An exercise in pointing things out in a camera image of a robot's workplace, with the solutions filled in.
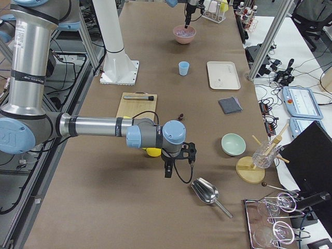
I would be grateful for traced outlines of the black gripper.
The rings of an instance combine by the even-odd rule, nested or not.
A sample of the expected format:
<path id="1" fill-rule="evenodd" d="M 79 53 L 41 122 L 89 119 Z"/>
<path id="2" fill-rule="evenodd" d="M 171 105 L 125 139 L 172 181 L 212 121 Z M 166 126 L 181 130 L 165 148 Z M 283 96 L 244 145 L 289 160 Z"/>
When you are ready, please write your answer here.
<path id="1" fill-rule="evenodd" d="M 191 14 L 195 13 L 197 8 L 201 8 L 201 0 L 187 0 L 185 3 L 185 28 L 187 29 L 191 22 Z"/>
<path id="2" fill-rule="evenodd" d="M 165 178 L 171 178 L 172 177 L 172 164 L 176 160 L 188 160 L 188 163 L 190 166 L 194 166 L 195 160 L 196 160 L 196 147 L 195 143 L 190 142 L 186 143 L 184 142 L 182 144 L 182 148 L 179 151 L 179 154 L 177 156 L 173 156 L 170 152 L 162 149 L 161 158 L 165 162 L 164 164 L 164 177 Z"/>

